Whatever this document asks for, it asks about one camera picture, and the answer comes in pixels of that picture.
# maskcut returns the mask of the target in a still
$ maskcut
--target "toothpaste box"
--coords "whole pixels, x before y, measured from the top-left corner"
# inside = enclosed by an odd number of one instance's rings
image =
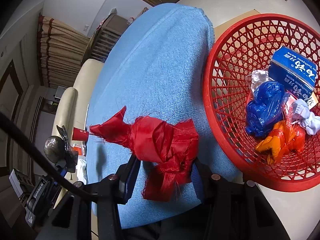
[[[281,46],[270,60],[269,77],[296,98],[308,101],[317,78],[317,65],[292,49]]]

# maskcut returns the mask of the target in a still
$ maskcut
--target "beige curtain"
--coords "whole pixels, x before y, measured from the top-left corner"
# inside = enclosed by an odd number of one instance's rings
[[[39,17],[37,58],[41,84],[72,87],[89,38],[58,20]]]

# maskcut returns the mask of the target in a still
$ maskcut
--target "red cup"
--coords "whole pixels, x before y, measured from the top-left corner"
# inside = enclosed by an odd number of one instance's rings
[[[73,128],[72,140],[73,141],[84,141],[87,142],[89,138],[89,132],[76,128]]]

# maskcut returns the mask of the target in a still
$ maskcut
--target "light blue cushion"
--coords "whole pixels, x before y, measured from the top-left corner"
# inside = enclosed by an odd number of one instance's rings
[[[167,3],[148,10],[125,31],[105,62],[87,125],[103,123],[123,106],[128,123],[141,115],[172,124],[192,118],[200,136],[200,161],[233,179],[238,170],[213,137],[202,102],[202,72],[213,42],[212,23],[201,9]],[[89,183],[115,173],[130,158],[129,149],[95,136],[89,136],[87,146]],[[191,183],[180,186],[168,203],[144,200],[141,191],[150,165],[141,164],[132,198],[118,206],[122,228],[159,221],[200,204]]]

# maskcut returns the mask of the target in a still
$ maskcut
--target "screw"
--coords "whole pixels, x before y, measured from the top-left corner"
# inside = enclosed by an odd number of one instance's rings
[[[220,175],[218,175],[218,174],[212,174],[212,175],[211,175],[211,179],[213,179],[213,180],[219,180],[219,179],[221,179],[221,177],[220,177]]]
[[[108,179],[109,180],[115,180],[115,179],[118,179],[118,175],[117,174],[110,174],[109,176],[108,176]]]
[[[248,180],[248,181],[247,181],[247,185],[248,185],[249,187],[254,187],[256,184],[255,184],[254,181]]]
[[[76,181],[73,185],[75,185],[76,187],[81,187],[83,185],[82,181]]]

